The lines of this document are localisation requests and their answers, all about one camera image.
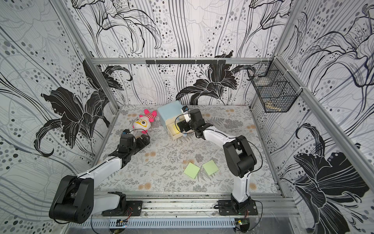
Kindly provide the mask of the blue wooden drawer box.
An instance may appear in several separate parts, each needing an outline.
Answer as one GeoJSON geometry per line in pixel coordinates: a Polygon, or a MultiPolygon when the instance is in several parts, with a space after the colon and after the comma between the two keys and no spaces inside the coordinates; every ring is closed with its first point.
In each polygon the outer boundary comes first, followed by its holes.
{"type": "Polygon", "coordinates": [[[186,137],[187,134],[179,133],[174,135],[174,131],[172,128],[173,124],[177,124],[180,121],[183,121],[185,118],[183,116],[177,118],[182,114],[182,104],[180,101],[174,101],[169,104],[163,105],[157,108],[158,115],[160,117],[160,122],[163,128],[166,130],[168,135],[173,139],[176,140],[180,137],[186,137]]]}

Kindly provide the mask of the green sticky note pad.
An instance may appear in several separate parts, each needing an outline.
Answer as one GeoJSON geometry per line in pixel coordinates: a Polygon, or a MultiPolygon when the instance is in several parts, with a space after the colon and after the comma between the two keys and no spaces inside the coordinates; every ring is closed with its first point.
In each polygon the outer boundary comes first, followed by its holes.
{"type": "Polygon", "coordinates": [[[200,171],[200,167],[190,162],[185,168],[184,174],[192,179],[196,179],[196,176],[198,175],[199,171],[200,171]]]}
{"type": "Polygon", "coordinates": [[[209,175],[209,176],[211,176],[212,174],[219,171],[218,166],[216,165],[216,163],[213,160],[210,160],[210,161],[204,163],[203,168],[204,168],[205,172],[207,173],[207,175],[209,175]]]}

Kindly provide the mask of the yellow sticky note pad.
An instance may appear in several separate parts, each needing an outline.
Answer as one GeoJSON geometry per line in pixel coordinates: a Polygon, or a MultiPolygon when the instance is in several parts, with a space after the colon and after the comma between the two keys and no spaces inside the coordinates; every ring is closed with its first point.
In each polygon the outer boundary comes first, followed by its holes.
{"type": "Polygon", "coordinates": [[[177,126],[175,124],[172,125],[172,128],[173,128],[173,131],[174,131],[174,135],[177,135],[177,134],[180,133],[179,130],[178,130],[178,128],[177,128],[177,126]]]}

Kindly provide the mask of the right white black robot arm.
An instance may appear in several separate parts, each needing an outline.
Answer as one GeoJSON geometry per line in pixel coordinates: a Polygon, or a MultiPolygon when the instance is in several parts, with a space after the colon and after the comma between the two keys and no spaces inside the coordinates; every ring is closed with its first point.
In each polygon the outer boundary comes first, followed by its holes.
{"type": "Polygon", "coordinates": [[[239,214],[246,211],[251,203],[249,180],[255,171],[257,159],[245,136],[231,136],[218,130],[213,124],[205,122],[199,109],[181,109],[184,120],[178,123],[177,130],[181,133],[192,131],[197,138],[210,141],[224,151],[226,163],[234,175],[234,187],[230,195],[230,206],[239,214]]]}

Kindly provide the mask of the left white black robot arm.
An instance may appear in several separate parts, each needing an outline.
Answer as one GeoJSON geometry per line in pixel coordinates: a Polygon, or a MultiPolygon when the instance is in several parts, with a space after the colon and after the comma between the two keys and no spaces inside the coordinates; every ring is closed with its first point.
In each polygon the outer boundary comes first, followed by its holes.
{"type": "Polygon", "coordinates": [[[127,201],[122,192],[97,195],[94,190],[105,179],[125,168],[133,155],[150,144],[147,131],[126,129],[108,159],[77,175],[67,175],[59,183],[49,217],[59,224],[82,224],[94,214],[103,216],[140,216],[142,201],[127,201]]]}

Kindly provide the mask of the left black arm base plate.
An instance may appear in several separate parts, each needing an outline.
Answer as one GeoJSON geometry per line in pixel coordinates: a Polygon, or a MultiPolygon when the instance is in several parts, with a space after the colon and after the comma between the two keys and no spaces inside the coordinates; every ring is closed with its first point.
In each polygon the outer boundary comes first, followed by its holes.
{"type": "Polygon", "coordinates": [[[142,211],[143,201],[131,200],[131,201],[120,201],[118,206],[112,210],[103,211],[103,216],[140,216],[142,211]]]}

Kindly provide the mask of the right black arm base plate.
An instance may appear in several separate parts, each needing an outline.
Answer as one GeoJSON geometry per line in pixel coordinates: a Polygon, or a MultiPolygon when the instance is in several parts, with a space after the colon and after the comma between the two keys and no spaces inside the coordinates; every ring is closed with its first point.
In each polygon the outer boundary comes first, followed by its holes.
{"type": "Polygon", "coordinates": [[[242,203],[237,203],[235,200],[219,200],[218,204],[214,205],[214,209],[217,209],[219,215],[230,216],[254,216],[258,215],[257,205],[254,200],[247,199],[242,203]]]}

